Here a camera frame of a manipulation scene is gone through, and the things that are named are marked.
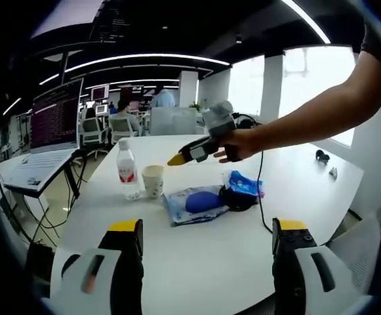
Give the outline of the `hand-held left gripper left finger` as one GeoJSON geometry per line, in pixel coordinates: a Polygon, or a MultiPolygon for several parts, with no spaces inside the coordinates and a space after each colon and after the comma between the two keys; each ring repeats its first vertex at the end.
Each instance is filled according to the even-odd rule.
{"type": "Polygon", "coordinates": [[[98,247],[64,263],[54,314],[141,314],[143,251],[142,219],[111,225],[98,247]]]}

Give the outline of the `person's right hand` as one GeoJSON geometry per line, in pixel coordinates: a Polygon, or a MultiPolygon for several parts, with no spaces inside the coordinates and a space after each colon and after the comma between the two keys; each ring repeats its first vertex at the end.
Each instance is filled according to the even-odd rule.
{"type": "Polygon", "coordinates": [[[247,159],[262,151],[257,131],[254,129],[236,129],[220,139],[220,148],[213,154],[220,163],[236,162],[247,159]]]}

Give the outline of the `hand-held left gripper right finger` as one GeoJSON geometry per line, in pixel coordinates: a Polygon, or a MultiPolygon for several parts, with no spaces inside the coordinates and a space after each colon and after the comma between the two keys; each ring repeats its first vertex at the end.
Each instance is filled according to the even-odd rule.
{"type": "Polygon", "coordinates": [[[276,314],[361,314],[372,301],[301,221],[273,218],[272,254],[276,314]]]}

